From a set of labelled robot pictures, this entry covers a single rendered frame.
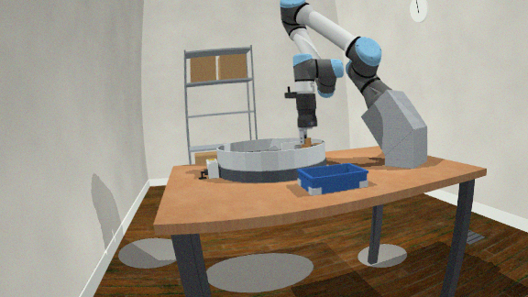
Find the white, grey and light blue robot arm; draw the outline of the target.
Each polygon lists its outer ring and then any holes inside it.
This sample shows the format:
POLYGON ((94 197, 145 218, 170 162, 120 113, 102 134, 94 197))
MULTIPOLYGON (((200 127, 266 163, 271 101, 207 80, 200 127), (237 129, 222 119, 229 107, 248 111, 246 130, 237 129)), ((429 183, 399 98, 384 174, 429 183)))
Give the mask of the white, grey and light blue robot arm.
POLYGON ((329 98, 334 94, 336 78, 344 75, 341 60, 321 58, 308 36, 308 26, 345 52, 349 58, 346 74, 364 96, 368 109, 386 90, 392 90, 376 74, 382 53, 375 40, 353 36, 314 11, 305 0, 280 0, 280 15, 282 25, 301 53, 293 56, 295 82, 315 81, 319 95, 329 98))

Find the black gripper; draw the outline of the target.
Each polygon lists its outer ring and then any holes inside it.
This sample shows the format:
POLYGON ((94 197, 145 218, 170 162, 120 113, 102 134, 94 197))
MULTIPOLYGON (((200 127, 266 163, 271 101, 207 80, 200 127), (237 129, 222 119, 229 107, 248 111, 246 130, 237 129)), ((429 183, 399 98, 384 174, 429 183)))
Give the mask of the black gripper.
POLYGON ((295 92, 291 92, 289 86, 288 92, 284 94, 285 98, 296 98, 300 144, 304 145, 307 138, 307 129, 317 127, 314 82, 295 82, 294 84, 295 92))

